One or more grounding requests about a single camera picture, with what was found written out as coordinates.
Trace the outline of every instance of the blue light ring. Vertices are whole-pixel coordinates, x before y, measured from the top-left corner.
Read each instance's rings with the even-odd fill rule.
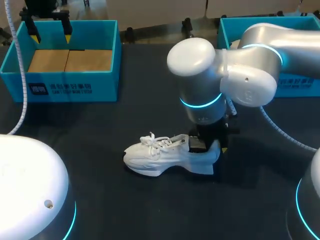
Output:
[[[220,93],[213,101],[208,102],[208,103],[203,104],[203,105],[190,105],[190,104],[184,102],[181,98],[180,98],[180,100],[181,100],[181,102],[182,102],[184,105],[186,105],[186,106],[189,107],[189,108],[200,109],[200,108],[205,108],[205,107],[207,107],[207,106],[210,106],[211,104],[214,104],[216,101],[218,101],[218,99],[219,99],[221,96],[222,96],[222,93]]]
[[[300,208],[299,208],[299,204],[298,204],[298,190],[299,190],[299,186],[300,186],[300,183],[301,183],[301,180],[298,184],[298,187],[296,188],[296,192],[295,192],[295,203],[296,203],[296,209],[298,210],[298,213],[300,215],[300,218],[304,224],[304,226],[306,227],[306,229],[308,229],[308,231],[312,234],[312,236],[314,236],[314,238],[316,240],[320,240],[320,238],[317,237],[317,235],[311,230],[311,228],[308,226],[308,224],[306,223],[304,217],[302,216],[301,212],[300,212]]]
[[[272,52],[274,52],[280,58],[281,65],[284,64],[280,53],[277,50],[275,50],[273,47],[271,47],[271,46],[268,46],[268,45],[265,45],[265,44],[262,44],[262,43],[254,43],[254,44],[245,45],[242,48],[245,49],[245,48],[249,48],[249,47],[262,47],[262,48],[265,48],[265,49],[269,49]]]
[[[62,239],[62,240],[66,240],[67,237],[69,236],[74,224],[75,224],[75,220],[76,220],[76,214],[77,214],[77,204],[76,202],[74,202],[74,215],[73,215],[73,220],[72,220],[72,223],[71,223],[71,226],[69,228],[69,231],[66,233],[65,237]]]

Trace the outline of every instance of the shoe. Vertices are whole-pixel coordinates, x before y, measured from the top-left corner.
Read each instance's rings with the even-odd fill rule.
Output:
[[[213,175],[213,164],[220,155],[218,140],[207,152],[189,152],[186,134],[155,138],[151,132],[151,136],[143,136],[140,141],[124,151],[123,161],[136,173],[150,177],[157,177],[173,166],[181,166],[195,174]]]

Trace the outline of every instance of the black table surface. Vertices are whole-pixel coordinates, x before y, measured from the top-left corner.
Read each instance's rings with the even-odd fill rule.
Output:
[[[46,143],[64,161],[77,202],[74,239],[289,240],[286,208],[313,153],[284,139],[256,108],[236,106],[241,132],[230,136],[220,182],[180,168],[150,178],[124,166],[124,149],[139,137],[171,137],[192,126],[167,70],[171,47],[122,46],[118,102],[28,105],[17,134]],[[6,51],[0,47],[0,60]],[[0,82],[0,131],[8,133],[21,104]],[[319,104],[282,98],[265,109],[289,135],[316,148]]]

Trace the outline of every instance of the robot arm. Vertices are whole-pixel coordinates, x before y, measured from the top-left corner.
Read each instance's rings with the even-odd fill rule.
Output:
[[[225,96],[259,107],[275,96],[280,73],[320,77],[320,32],[268,23],[249,27],[238,49],[214,49],[201,38],[176,44],[167,56],[181,102],[197,125],[211,125],[226,113]]]

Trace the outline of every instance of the blue box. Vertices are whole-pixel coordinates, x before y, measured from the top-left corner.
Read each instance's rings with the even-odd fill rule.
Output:
[[[37,44],[24,22],[17,37],[20,43],[28,102],[114,102],[118,95],[121,64],[121,42],[115,20],[70,21],[73,32],[67,44],[61,21],[35,21],[41,37]],[[36,50],[112,50],[110,71],[27,72]],[[0,75],[15,102],[23,101],[22,81],[17,49],[11,44]],[[64,86],[75,86],[66,90]],[[31,91],[32,86],[44,87],[44,94]]]
[[[297,30],[320,30],[315,16],[231,17],[220,21],[217,45],[229,49],[230,44],[241,39],[247,28],[258,23],[275,24]],[[319,97],[320,80],[281,73],[275,97]]]

